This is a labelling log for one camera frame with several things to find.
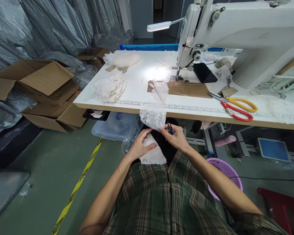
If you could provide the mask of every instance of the scissors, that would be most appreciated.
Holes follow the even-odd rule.
[[[258,110],[257,106],[256,106],[254,103],[252,103],[252,102],[250,102],[250,101],[248,101],[248,100],[246,100],[246,99],[242,99],[242,98],[228,98],[228,97],[224,98],[224,97],[218,96],[218,95],[216,95],[216,94],[213,94],[213,93],[211,93],[211,92],[209,92],[208,94],[211,95],[212,97],[218,99],[219,101],[221,101],[221,104],[222,104],[222,106],[225,108],[226,112],[227,112],[231,117],[233,117],[233,118],[235,118],[235,119],[238,119],[238,120],[240,120],[240,121],[250,122],[250,121],[253,120],[253,116],[252,116],[251,114],[245,112],[244,110],[246,110],[246,111],[248,111],[248,112],[251,112],[251,113],[255,113],[255,112],[257,112],[257,110]],[[239,103],[239,102],[237,102],[237,101],[244,102],[244,103],[248,104],[251,108],[248,108],[248,107],[246,107],[245,105],[243,105],[243,104],[241,104],[241,103]],[[242,108],[242,109],[244,109],[244,110],[238,109],[237,107],[234,107],[234,106],[228,104],[228,102],[230,102],[230,103],[232,103],[232,104],[235,104],[235,105],[237,105],[238,107],[240,107],[240,108]],[[245,116],[247,117],[247,119],[245,119],[245,118],[241,118],[241,117],[235,115],[235,114],[231,111],[231,109],[232,109],[232,110],[235,110],[235,111],[237,111],[237,112],[239,112],[239,113],[241,113],[241,114],[243,114],[243,115],[245,115]]]
[[[169,133],[170,133],[171,135],[174,135],[174,130],[173,130],[173,128],[172,128],[172,126],[171,126],[170,123],[168,123],[168,127],[169,127]]]

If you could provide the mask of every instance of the purple basket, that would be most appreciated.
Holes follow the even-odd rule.
[[[221,171],[223,174],[225,174],[229,178],[233,176],[238,176],[236,171],[229,164],[227,164],[225,161],[222,161],[219,158],[208,158],[207,161],[210,162],[214,167],[216,167],[219,171]],[[236,186],[239,187],[241,191],[243,191],[243,184],[240,178],[232,178],[230,180],[234,184],[236,184]],[[211,192],[211,194],[213,195],[215,199],[220,201],[220,199],[217,197],[215,192],[210,188],[210,186],[209,186],[209,191]]]

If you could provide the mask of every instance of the white sewing machine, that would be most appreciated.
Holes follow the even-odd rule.
[[[233,81],[253,89],[294,57],[294,0],[218,4],[195,0],[185,18],[175,22],[182,20],[177,75],[207,48],[243,49],[233,65]],[[159,24],[163,28],[156,30],[169,27],[166,22]]]

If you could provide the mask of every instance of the forearm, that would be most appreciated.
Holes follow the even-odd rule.
[[[252,201],[228,177],[192,147],[183,152],[232,215],[241,212],[261,214]]]
[[[132,160],[125,156],[92,203],[80,231],[89,226],[105,228],[110,220],[117,197],[129,171]]]

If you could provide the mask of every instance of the blue fabric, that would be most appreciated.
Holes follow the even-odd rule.
[[[120,45],[121,50],[128,51],[177,51],[178,43],[174,44],[145,44],[145,45]]]

